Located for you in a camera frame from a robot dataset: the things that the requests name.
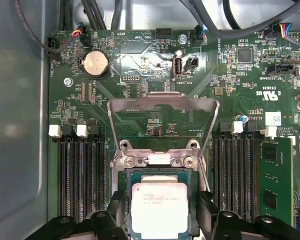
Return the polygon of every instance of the motherboard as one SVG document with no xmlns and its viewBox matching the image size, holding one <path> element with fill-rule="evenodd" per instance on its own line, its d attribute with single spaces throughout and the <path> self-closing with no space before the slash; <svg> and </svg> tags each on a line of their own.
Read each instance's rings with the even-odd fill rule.
<svg viewBox="0 0 300 240">
<path fill-rule="evenodd" d="M 50 61 L 49 218 L 68 215 L 81 222 L 105 209 L 114 191 L 134 194 L 132 183 L 140 184 L 140 173 L 150 170 L 114 173 L 119 147 L 165 153 L 190 141 L 197 148 L 207 138 L 204 167 L 221 210 L 248 222 L 271 215 L 300 228 L 299 46 L 264 32 L 220 40 L 198 28 L 86 31 Z M 69 35 L 56 32 L 48 41 L 57 45 Z M 289 36 L 300 40 L 300 31 Z M 216 119 L 165 102 L 109 116 L 109 102 L 155 93 L 213 100 Z M 169 172 L 183 179 L 178 182 L 188 193 L 201 190 L 197 171 L 164 169 L 155 164 L 147 174 Z"/>
</svg>

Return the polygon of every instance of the ram slot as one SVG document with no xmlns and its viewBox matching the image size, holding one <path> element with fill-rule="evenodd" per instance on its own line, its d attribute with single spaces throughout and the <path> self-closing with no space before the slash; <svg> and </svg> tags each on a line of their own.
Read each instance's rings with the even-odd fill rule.
<svg viewBox="0 0 300 240">
<path fill-rule="evenodd" d="M 219 156 L 219 148 L 218 148 L 219 140 L 214 139 L 213 140 L 213 157 L 212 157 L 212 169 L 213 169 L 213 197 L 214 202 L 219 205 L 219 162 L 218 162 L 218 156 Z"/>
<path fill-rule="evenodd" d="M 62 143 L 62 200 L 61 200 L 61 215 L 67 215 L 67 205 L 68 205 L 68 162 L 67 162 L 67 143 Z"/>
<path fill-rule="evenodd" d="M 219 139 L 219 156 L 218 156 L 218 162 L 219 162 L 219 208 L 221 210 L 227 209 L 227 203 L 226 203 L 226 144 L 225 140 Z"/>
<path fill-rule="evenodd" d="M 67 216 L 74 216 L 75 212 L 75 191 L 74 191 L 74 143 L 68 142 L 67 143 L 67 206 L 66 206 L 66 213 Z"/>
<path fill-rule="evenodd" d="M 65 203 L 63 201 L 63 191 L 64 191 L 64 179 L 65 176 L 65 168 L 63 165 L 63 159 L 64 159 L 64 151 L 63 151 L 64 143 L 58 142 L 57 144 L 57 194 L 58 194 L 58 200 L 57 200 L 57 214 L 58 216 L 63 215 L 63 204 Z"/>
<path fill-rule="evenodd" d="M 96 163 L 97 163 L 97 146 L 95 143 L 91 144 L 91 195 L 90 195 L 90 209 L 91 212 L 97 210 L 96 208 Z"/>
<path fill-rule="evenodd" d="M 233 139 L 231 141 L 231 210 L 235 213 L 239 211 L 238 160 L 238 141 Z"/>
<path fill-rule="evenodd" d="M 228 211 L 231 211 L 232 208 L 232 198 L 231 198 L 231 193 L 232 193 L 232 173 L 231 173 L 231 147 L 232 147 L 232 141 L 231 139 L 227 139 L 225 141 L 226 143 L 226 158 L 225 158 L 225 186 L 226 186 L 226 191 L 225 191 L 225 196 L 226 196 L 226 209 Z"/>
<path fill-rule="evenodd" d="M 79 178 L 79 202 L 80 202 L 80 212 L 79 221 L 82 222 L 88 214 L 87 209 L 87 144 L 85 142 L 80 143 L 80 178 Z"/>
<path fill-rule="evenodd" d="M 105 150 L 103 142 L 96 143 L 96 188 L 97 188 L 97 197 L 96 197 L 96 208 L 97 210 L 103 210 L 105 208 L 105 191 L 106 191 L 106 180 L 105 180 Z"/>
<path fill-rule="evenodd" d="M 251 221 L 257 217 L 258 210 L 258 200 L 257 200 L 257 143 L 255 139 L 251 140 Z"/>
<path fill-rule="evenodd" d="M 244 217 L 245 213 L 245 158 L 244 158 L 244 142 L 242 139 L 237 140 L 238 144 L 238 201 L 239 201 L 239 208 L 238 208 L 238 214 L 242 218 Z"/>
<path fill-rule="evenodd" d="M 87 192 L 86 192 L 86 207 L 87 212 L 90 213 L 92 211 L 91 208 L 91 194 L 92 194 L 92 155 L 91 155 L 91 143 L 87 142 L 86 144 L 86 156 L 87 156 L 87 164 L 86 164 L 86 180 L 87 180 Z"/>
<path fill-rule="evenodd" d="M 73 163 L 73 173 L 74 173 L 74 219 L 78 223 L 80 220 L 80 186 L 79 186 L 79 173 L 80 173 L 80 153 L 79 153 L 79 143 L 74 143 L 74 163 Z"/>
<path fill-rule="evenodd" d="M 245 220 L 251 222 L 251 141 L 244 140 L 244 212 Z"/>
</svg>

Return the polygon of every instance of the chip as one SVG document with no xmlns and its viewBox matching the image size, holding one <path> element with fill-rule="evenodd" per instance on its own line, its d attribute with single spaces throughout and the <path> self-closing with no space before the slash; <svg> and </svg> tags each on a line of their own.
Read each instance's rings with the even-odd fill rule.
<svg viewBox="0 0 300 240">
<path fill-rule="evenodd" d="M 252 49 L 251 48 L 238 49 L 238 62 L 252 63 Z"/>
<path fill-rule="evenodd" d="M 267 205 L 269 208 L 277 210 L 278 208 L 278 196 L 277 194 L 269 191 L 264 190 L 263 192 L 263 203 Z"/>
<path fill-rule="evenodd" d="M 277 160 L 277 148 L 275 146 L 266 145 L 263 148 L 263 158 L 274 162 Z"/>
<path fill-rule="evenodd" d="M 68 118 L 68 124 L 76 124 L 75 118 Z"/>
<path fill-rule="evenodd" d="M 222 86 L 216 86 L 214 88 L 214 95 L 221 96 L 224 94 L 224 88 Z"/>
</svg>

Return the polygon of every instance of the integrated circuit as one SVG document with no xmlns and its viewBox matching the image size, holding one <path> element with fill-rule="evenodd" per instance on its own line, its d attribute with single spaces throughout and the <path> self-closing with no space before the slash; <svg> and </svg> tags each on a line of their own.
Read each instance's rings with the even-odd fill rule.
<svg viewBox="0 0 300 240">
<path fill-rule="evenodd" d="M 238 49 L 238 62 L 239 63 L 252 63 L 252 49 L 239 48 Z"/>
<path fill-rule="evenodd" d="M 263 203 L 267 205 L 268 207 L 277 210 L 278 208 L 278 196 L 269 191 L 269 190 L 264 190 L 263 191 Z"/>
<path fill-rule="evenodd" d="M 273 145 L 265 146 L 262 149 L 262 158 L 266 161 L 275 162 L 277 160 L 277 148 Z"/>
</svg>

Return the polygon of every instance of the wire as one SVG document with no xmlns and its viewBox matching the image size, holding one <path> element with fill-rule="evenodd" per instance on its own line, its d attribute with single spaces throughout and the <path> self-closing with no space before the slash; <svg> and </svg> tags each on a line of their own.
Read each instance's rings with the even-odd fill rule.
<svg viewBox="0 0 300 240">
<path fill-rule="evenodd" d="M 288 36 L 289 34 L 289 29 L 291 28 L 292 24 L 289 23 L 288 26 L 286 27 L 286 30 L 285 30 L 285 36 Z"/>
<path fill-rule="evenodd" d="M 293 4 L 280 14 L 262 23 L 241 30 L 224 31 L 217 29 L 216 25 L 210 18 L 205 6 L 203 5 L 202 0 L 189 0 L 189 3 L 191 3 L 193 7 L 195 7 L 197 13 L 199 14 L 201 20 L 204 22 L 204 25 L 207 27 L 207 29 L 219 39 L 236 39 L 247 36 L 249 34 L 253 34 L 255 32 L 268 28 L 273 23 L 277 23 L 286 19 L 287 17 L 289 17 L 290 15 L 292 15 L 300 9 L 300 1 L 298 1 L 297 3 Z"/>
<path fill-rule="evenodd" d="M 59 4 L 59 30 L 65 30 L 65 0 L 60 0 Z"/>
<path fill-rule="evenodd" d="M 89 0 L 81 0 L 85 14 L 87 15 L 90 25 L 93 30 L 99 30 L 98 21 L 92 12 Z"/>
<path fill-rule="evenodd" d="M 284 38 L 284 40 L 286 40 L 286 41 L 289 42 L 289 43 L 292 43 L 292 44 L 295 44 L 295 45 L 300 46 L 300 42 L 299 42 L 299 41 L 297 41 L 297 40 L 295 40 L 295 39 L 293 39 L 293 38 L 291 38 L 291 37 L 289 37 L 289 36 L 286 36 L 286 37 Z"/>
<path fill-rule="evenodd" d="M 121 12 L 122 12 L 123 0 L 115 0 L 114 12 L 111 22 L 111 30 L 118 30 L 120 27 Z"/>
<path fill-rule="evenodd" d="M 237 23 L 234 15 L 232 14 L 230 7 L 230 0 L 222 0 L 223 12 L 226 20 L 228 21 L 230 27 L 234 30 L 239 30 L 241 27 Z"/>
<path fill-rule="evenodd" d="M 200 26 L 202 26 L 204 24 L 204 22 L 201 20 L 198 12 L 194 8 L 194 6 L 188 0 L 179 0 L 179 1 L 189 10 L 189 12 L 192 14 L 192 16 L 197 21 L 197 23 Z"/>
<path fill-rule="evenodd" d="M 281 29 L 281 36 L 284 39 L 285 38 L 285 34 L 284 34 L 284 27 L 282 24 L 280 24 L 280 29 Z"/>
<path fill-rule="evenodd" d="M 96 0 L 89 0 L 89 4 L 90 4 L 91 9 L 92 9 L 92 11 L 94 13 L 94 16 L 96 18 L 99 29 L 100 30 L 107 30 L 104 18 L 102 17 L 102 14 L 100 12 L 100 8 L 99 8 Z"/>
<path fill-rule="evenodd" d="M 74 29 L 73 18 L 72 18 L 72 4 L 71 1 L 65 0 L 64 4 L 64 30 L 71 31 Z"/>
<path fill-rule="evenodd" d="M 20 0 L 14 0 L 14 6 L 15 6 L 15 10 L 16 10 L 16 13 L 19 17 L 19 19 L 21 20 L 22 22 L 22 25 L 24 27 L 24 29 L 27 31 L 27 33 L 29 34 L 30 38 L 37 44 L 39 45 L 41 48 L 43 48 L 44 50 L 46 50 L 47 52 L 49 53 L 52 53 L 52 54 L 58 54 L 58 53 L 61 53 L 63 50 L 65 50 L 69 44 L 74 40 L 74 38 L 72 36 L 70 36 L 69 38 L 67 38 L 65 40 L 65 42 L 59 47 L 59 48 L 51 48 L 51 47 L 48 47 L 47 45 L 43 44 L 37 37 L 36 35 L 34 34 L 34 32 L 31 30 L 28 22 L 27 22 L 27 19 L 24 15 L 24 12 L 22 11 L 22 8 L 21 8 L 21 4 L 20 4 Z"/>
</svg>

